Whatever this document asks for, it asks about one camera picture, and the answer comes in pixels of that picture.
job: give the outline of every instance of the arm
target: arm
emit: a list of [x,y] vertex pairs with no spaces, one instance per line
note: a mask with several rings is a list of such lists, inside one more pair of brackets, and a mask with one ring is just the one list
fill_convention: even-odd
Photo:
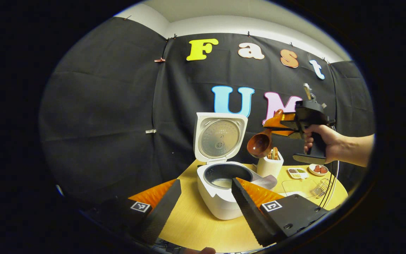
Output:
[[322,140],[327,144],[327,163],[343,161],[366,167],[374,148],[374,134],[366,137],[347,137],[324,125],[311,125],[304,132],[305,152],[313,145],[314,139],[311,137],[311,133],[316,132],[321,135]]

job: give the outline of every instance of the wooden ladle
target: wooden ladle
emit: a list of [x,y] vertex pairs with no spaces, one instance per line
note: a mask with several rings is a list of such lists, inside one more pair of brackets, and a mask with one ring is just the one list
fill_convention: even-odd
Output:
[[[281,125],[283,110],[279,109],[275,115],[268,119],[264,126],[275,127],[274,125]],[[247,143],[247,151],[255,158],[264,158],[272,149],[272,129],[267,128],[263,132],[254,135]]]

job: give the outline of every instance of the white rice cooker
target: white rice cooker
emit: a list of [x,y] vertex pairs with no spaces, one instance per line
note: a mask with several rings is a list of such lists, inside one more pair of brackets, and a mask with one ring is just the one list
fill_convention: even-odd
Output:
[[197,169],[198,191],[211,213],[221,220],[242,216],[232,195],[232,178],[249,182],[262,178],[241,163],[227,161],[240,149],[247,120],[238,114],[197,113],[193,151],[197,160],[206,162]]

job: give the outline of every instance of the black fabric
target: black fabric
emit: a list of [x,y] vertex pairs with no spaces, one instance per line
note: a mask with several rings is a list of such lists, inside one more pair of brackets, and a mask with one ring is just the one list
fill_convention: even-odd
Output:
[[153,166],[152,104],[166,39],[111,18],[83,37],[55,68],[44,92],[40,130],[61,188],[99,204],[163,182]]
[[[215,38],[205,60],[187,61],[190,40]],[[239,44],[251,42],[265,58],[243,58]],[[283,49],[297,54],[299,66],[280,61]],[[154,60],[163,57],[166,62]],[[316,76],[309,60],[322,66]],[[123,18],[101,24],[63,57],[45,89],[40,130],[45,156],[67,195],[100,204],[116,195],[129,196],[177,178],[194,160],[193,132],[197,112],[214,112],[214,86],[229,86],[229,110],[241,110],[240,87],[254,89],[243,144],[230,159],[256,164],[246,150],[250,137],[266,119],[266,92],[278,93],[284,105],[291,96],[306,99],[308,83],[325,113],[344,135],[369,134],[373,119],[364,80],[351,62],[328,65],[291,45],[241,34],[195,34],[168,42],[153,30]],[[146,134],[146,130],[156,133]],[[303,151],[303,140],[273,135],[284,165]],[[358,179],[345,174],[343,184]]]
[[[348,137],[364,137],[375,133],[374,109],[361,72],[352,61],[332,63],[330,69],[336,88],[336,130]],[[366,174],[366,168],[340,162],[339,177],[351,191]]]

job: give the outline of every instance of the hand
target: hand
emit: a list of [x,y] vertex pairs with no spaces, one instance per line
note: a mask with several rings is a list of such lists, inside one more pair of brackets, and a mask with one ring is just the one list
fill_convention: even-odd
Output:
[[308,152],[308,149],[313,146],[314,138],[311,137],[312,132],[318,133],[322,140],[324,140],[327,147],[325,148],[326,163],[339,160],[339,155],[343,150],[343,143],[345,136],[340,135],[339,133],[332,130],[326,125],[311,125],[308,128],[304,129],[305,132],[305,144],[303,149],[305,153]]
[[206,247],[201,251],[186,248],[183,254],[216,254],[216,250],[211,247]]

